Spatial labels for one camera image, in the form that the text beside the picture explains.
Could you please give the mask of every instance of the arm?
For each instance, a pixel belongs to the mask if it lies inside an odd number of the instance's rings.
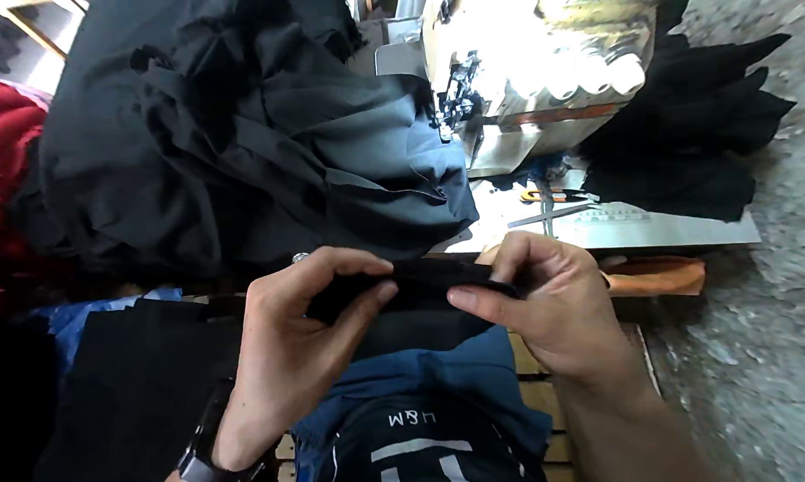
[[[716,480],[691,436],[655,392],[619,328],[605,281],[581,248],[532,233],[510,233],[487,253],[493,279],[533,280],[525,300],[481,287],[452,288],[457,308],[515,329],[554,374],[593,482]]]
[[[369,323],[397,294],[397,286],[383,281],[363,292],[331,326],[304,316],[310,300],[335,274],[392,271],[390,262],[365,251],[322,247],[251,283],[236,384],[212,448],[213,464],[231,472],[246,469],[307,416],[349,365]],[[178,480],[174,472],[166,482]]]

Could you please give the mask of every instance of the hand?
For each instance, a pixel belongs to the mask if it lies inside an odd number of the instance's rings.
[[[236,386],[212,451],[215,465],[233,472],[247,468],[307,416],[349,365],[397,285],[383,281],[363,292],[332,326],[304,316],[310,300],[335,274],[391,272],[390,262],[365,251],[322,247],[251,283]]]
[[[513,232],[478,262],[492,279],[533,280],[524,300],[482,287],[455,287],[451,304],[522,335],[531,354],[554,375],[610,401],[636,399],[651,388],[639,357],[614,315],[595,259],[550,237]]]

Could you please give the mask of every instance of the wrist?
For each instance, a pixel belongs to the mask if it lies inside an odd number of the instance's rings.
[[[229,472],[245,470],[273,449],[284,432],[247,404],[230,400],[212,446],[211,462]]]

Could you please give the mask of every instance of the black cloth pile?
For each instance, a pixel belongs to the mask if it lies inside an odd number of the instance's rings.
[[[790,36],[692,48],[684,35],[666,34],[681,23],[686,5],[662,3],[646,85],[581,144],[593,161],[583,189],[603,203],[738,221],[755,181],[726,153],[766,146],[795,105],[760,90],[768,68],[746,72]]]
[[[0,478],[31,479],[54,430],[57,357],[47,323],[0,323]]]
[[[478,219],[428,84],[358,77],[343,0],[103,0],[11,212],[40,253],[259,275],[320,245],[416,258]]]
[[[418,260],[398,262],[395,271],[395,303],[373,321],[354,360],[410,348],[451,350],[494,326],[451,306],[449,287],[515,294],[513,286],[489,281],[486,266]],[[352,300],[364,283],[336,278],[310,313],[335,319],[340,298]],[[211,304],[149,299],[122,312],[90,313],[34,480],[164,480],[215,382],[236,375],[241,319]]]

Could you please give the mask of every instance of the navy t-shirt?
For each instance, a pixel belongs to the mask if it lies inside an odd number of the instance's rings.
[[[540,464],[464,400],[393,395],[346,418],[318,480],[545,482]]]

